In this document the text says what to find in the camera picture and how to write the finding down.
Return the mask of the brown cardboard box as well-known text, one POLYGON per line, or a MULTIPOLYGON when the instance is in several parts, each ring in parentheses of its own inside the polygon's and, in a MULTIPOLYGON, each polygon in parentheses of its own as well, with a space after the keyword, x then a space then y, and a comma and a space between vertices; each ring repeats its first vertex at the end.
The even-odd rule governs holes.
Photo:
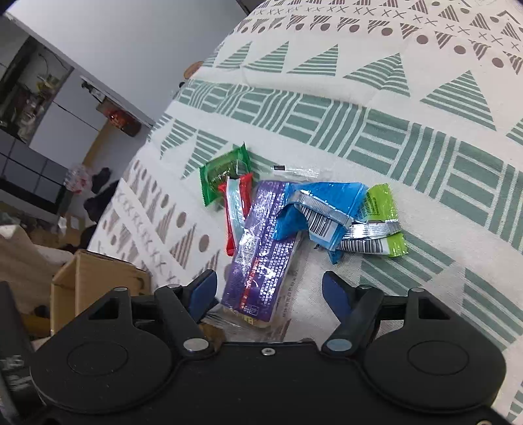
POLYGON ((116 287, 128 288, 131 296, 150 295, 151 278, 126 261, 78 250, 52 279, 51 335, 116 287))

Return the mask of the light green snack packet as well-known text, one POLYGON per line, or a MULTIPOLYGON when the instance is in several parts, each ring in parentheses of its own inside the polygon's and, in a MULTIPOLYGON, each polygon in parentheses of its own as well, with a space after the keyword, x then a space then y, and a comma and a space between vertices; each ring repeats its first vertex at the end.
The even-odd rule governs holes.
POLYGON ((392 190, 387 183, 368 189, 337 254, 360 253, 397 258, 408 253, 392 190))

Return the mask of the red white snack bar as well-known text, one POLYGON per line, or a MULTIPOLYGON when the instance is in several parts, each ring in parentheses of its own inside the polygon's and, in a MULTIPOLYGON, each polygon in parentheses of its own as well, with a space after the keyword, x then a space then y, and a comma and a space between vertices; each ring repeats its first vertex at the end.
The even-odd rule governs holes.
POLYGON ((233 257, 244 233, 245 220, 252 204, 253 173, 241 175, 237 179, 228 177, 218 186, 223 195, 227 224, 227 255, 233 257))

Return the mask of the white shelf unit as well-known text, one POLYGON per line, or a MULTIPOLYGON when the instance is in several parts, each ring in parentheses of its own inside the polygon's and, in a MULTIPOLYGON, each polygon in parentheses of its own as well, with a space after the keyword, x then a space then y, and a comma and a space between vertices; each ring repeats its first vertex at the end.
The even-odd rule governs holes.
POLYGON ((125 99, 122 95, 119 95, 102 82, 94 78, 87 77, 85 74, 80 74, 80 78, 83 85, 88 85, 87 90, 92 88, 93 90, 96 90, 101 95, 103 95, 104 98, 102 101, 108 99, 114 105, 117 105, 120 109, 125 111, 128 115, 132 116, 134 120, 139 121, 142 125, 148 126, 149 128, 152 127, 152 118, 148 117, 144 112, 140 111, 136 106, 132 105, 131 102, 125 99))

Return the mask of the purple snack packet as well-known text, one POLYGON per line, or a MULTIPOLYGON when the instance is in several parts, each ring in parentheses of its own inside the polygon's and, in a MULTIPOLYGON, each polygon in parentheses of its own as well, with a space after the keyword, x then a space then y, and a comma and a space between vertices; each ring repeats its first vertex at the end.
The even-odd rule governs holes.
POLYGON ((267 328, 277 309, 300 237, 275 239, 278 215, 285 206, 287 183, 262 180, 226 274, 222 306, 257 328, 267 328))

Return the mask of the black clothes pile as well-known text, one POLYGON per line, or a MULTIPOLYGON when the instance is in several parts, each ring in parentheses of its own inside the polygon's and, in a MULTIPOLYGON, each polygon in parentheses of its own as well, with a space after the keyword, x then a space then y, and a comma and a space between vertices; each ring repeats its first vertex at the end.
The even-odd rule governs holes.
POLYGON ((89 247, 91 238, 97 229, 97 224, 110 204, 119 184, 118 180, 107 184, 111 176, 112 170, 108 167, 103 167, 99 173, 92 176, 91 192, 95 196, 88 198, 83 203, 83 208, 89 219, 94 222, 94 225, 87 227, 81 232, 80 241, 77 245, 65 244, 59 248, 60 250, 75 254, 78 250, 86 250, 89 247))

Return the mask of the blue snack packet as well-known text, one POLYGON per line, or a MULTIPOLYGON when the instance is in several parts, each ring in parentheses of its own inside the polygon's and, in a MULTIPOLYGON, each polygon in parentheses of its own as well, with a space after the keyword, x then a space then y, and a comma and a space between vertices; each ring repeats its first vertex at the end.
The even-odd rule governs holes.
POLYGON ((300 232, 330 253, 340 248, 367 194, 361 182, 288 182, 278 212, 274 239, 300 232))

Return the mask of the water bottle pack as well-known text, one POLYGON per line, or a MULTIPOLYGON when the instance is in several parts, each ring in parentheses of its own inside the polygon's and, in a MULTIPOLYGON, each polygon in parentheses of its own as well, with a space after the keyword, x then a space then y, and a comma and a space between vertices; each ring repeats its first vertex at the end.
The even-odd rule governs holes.
POLYGON ((81 194, 91 190, 91 170, 84 164, 73 165, 66 173, 64 180, 66 189, 75 194, 81 194))

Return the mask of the dark green snack packet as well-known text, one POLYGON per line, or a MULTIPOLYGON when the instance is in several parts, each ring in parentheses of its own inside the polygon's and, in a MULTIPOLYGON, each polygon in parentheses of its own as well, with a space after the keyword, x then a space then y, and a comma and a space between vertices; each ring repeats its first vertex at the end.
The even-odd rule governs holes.
POLYGON ((238 179, 251 171, 251 159, 244 144, 202 165, 199 179, 204 206, 217 199, 219 186, 228 178, 238 179))

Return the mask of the patterned white bedspread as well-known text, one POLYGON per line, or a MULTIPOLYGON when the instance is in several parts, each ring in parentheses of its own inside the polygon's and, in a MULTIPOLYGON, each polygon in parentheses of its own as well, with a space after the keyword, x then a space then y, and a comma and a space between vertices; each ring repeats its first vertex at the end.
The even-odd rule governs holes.
POLYGON ((155 287, 226 284, 223 205, 198 171, 239 146, 273 165, 390 186, 408 252, 335 271, 429 290, 506 360, 495 407, 522 421, 522 6, 516 1, 266 1, 217 46, 128 164, 90 250, 155 287))

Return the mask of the dark bottle red label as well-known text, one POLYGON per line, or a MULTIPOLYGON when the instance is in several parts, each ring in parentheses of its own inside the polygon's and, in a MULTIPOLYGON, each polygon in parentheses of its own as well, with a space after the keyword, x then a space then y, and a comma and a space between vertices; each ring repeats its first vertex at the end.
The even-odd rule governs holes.
POLYGON ((138 120, 121 109, 106 110, 104 114, 114 127, 130 137, 135 137, 142 128, 138 120))

